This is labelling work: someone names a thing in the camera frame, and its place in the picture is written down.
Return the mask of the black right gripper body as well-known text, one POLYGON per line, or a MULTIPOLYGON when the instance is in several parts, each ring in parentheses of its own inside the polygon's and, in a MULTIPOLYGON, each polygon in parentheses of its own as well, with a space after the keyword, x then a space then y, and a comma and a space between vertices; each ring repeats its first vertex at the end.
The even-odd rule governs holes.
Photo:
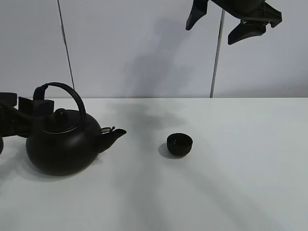
POLYGON ((217 6, 244 21, 269 23, 272 28, 282 22, 282 13, 264 0, 215 0, 217 6))

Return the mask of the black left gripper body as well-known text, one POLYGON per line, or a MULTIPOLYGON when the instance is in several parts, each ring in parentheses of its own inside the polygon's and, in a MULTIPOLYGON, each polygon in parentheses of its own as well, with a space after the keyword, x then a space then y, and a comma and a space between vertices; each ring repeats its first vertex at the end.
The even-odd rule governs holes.
POLYGON ((0 94, 0 136, 28 138, 32 133, 33 101, 16 93, 0 94))

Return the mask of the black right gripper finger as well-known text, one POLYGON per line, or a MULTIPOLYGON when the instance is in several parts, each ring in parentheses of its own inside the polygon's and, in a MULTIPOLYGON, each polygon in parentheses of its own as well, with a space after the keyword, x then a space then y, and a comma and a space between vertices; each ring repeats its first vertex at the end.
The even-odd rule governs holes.
POLYGON ((186 30, 189 31, 196 22, 207 14, 208 0, 193 0, 192 8, 186 21, 186 30))
POLYGON ((229 33, 228 44, 232 45, 243 39, 262 36, 265 32, 266 32, 266 26, 262 23, 261 24, 239 23, 238 26, 229 33))

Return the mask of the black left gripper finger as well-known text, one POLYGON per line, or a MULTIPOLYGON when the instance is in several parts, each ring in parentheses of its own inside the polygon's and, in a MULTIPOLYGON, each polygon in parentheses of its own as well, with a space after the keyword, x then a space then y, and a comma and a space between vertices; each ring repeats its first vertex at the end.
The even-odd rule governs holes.
POLYGON ((54 101, 18 97, 18 110, 31 117, 49 116, 54 112, 54 101))

